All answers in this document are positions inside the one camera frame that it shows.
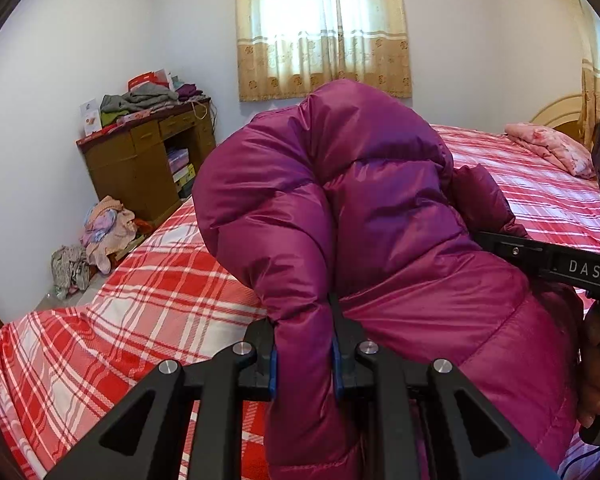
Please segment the person's right hand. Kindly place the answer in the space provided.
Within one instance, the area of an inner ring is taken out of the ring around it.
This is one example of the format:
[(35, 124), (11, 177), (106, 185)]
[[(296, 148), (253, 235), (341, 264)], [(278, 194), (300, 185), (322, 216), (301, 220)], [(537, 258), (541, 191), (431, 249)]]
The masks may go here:
[(579, 365), (579, 401), (577, 420), (590, 428), (600, 416), (600, 304), (592, 305), (585, 315)]

